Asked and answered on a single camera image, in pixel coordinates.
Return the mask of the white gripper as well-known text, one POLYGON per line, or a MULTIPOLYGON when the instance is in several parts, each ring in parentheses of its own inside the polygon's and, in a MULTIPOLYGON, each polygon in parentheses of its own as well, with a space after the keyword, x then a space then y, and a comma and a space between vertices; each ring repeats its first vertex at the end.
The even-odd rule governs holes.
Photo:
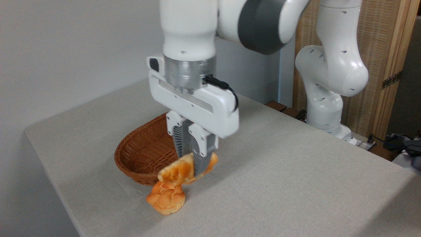
POLYGON ((239 129, 239 110, 233 111, 234 95, 213 85, 193 94, 180 93, 152 69, 149 87, 152 97, 172 110, 166 114, 167 133, 173 138, 178 157, 192 150, 194 175, 199 176, 218 149, 218 137, 227 138, 239 129))

